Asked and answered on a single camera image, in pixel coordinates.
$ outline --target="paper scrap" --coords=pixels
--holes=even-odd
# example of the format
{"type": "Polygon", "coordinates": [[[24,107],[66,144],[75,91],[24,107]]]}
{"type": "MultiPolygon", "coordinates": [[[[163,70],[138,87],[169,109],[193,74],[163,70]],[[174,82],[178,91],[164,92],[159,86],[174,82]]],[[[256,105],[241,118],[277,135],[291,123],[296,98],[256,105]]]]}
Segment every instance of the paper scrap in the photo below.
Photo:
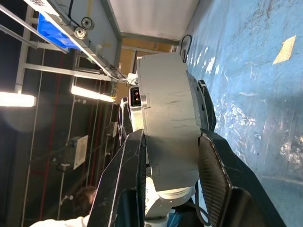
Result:
{"type": "Polygon", "coordinates": [[[297,37],[297,35],[294,35],[294,36],[286,39],[283,42],[282,49],[280,50],[279,54],[277,55],[276,59],[274,60],[273,65],[290,59],[296,37],[297,37]]]}

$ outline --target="blue crate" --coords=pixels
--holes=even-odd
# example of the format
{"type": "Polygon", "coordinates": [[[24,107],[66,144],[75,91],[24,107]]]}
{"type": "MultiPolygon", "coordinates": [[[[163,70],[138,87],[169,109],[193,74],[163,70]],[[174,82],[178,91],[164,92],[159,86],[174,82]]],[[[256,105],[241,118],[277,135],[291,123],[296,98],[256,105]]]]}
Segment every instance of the blue crate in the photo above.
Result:
{"type": "Polygon", "coordinates": [[[37,30],[45,38],[48,38],[62,48],[71,48],[78,50],[78,47],[69,39],[69,37],[63,34],[41,14],[39,14],[37,30]]]}

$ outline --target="floor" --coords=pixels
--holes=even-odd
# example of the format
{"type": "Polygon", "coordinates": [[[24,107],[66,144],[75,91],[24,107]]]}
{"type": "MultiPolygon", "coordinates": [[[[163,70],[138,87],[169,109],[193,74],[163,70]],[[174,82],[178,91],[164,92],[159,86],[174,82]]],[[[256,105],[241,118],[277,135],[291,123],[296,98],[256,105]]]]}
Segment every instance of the floor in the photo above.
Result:
{"type": "Polygon", "coordinates": [[[302,12],[300,0],[201,0],[187,30],[188,69],[207,83],[215,131],[255,172],[288,227],[303,222],[302,12]],[[294,35],[290,59],[273,64],[294,35]]]}

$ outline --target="ceiling light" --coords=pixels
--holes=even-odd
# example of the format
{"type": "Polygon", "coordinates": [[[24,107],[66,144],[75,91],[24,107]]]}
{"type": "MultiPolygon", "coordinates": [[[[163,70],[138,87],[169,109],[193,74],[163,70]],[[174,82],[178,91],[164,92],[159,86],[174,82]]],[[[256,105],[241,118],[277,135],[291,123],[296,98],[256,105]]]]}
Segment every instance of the ceiling light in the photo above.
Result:
{"type": "Polygon", "coordinates": [[[36,104],[34,96],[21,93],[0,92],[0,106],[32,107],[36,104]]]}
{"type": "Polygon", "coordinates": [[[99,94],[98,92],[87,90],[87,89],[84,89],[84,88],[81,88],[78,86],[74,86],[74,85],[71,86],[71,93],[73,95],[83,96],[86,98],[100,99],[100,100],[111,102],[111,103],[115,100],[114,97],[99,94]]]}

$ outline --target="hair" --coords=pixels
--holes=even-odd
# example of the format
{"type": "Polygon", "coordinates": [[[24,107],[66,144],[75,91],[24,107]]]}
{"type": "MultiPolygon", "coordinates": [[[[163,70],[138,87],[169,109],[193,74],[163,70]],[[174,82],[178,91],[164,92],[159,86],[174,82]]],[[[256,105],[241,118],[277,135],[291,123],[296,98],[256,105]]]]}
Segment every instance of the hair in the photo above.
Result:
{"type": "Polygon", "coordinates": [[[87,186],[80,191],[77,192],[73,201],[73,212],[77,217],[85,217],[89,215],[91,209],[91,203],[89,202],[89,198],[96,191],[96,187],[87,186]]]}

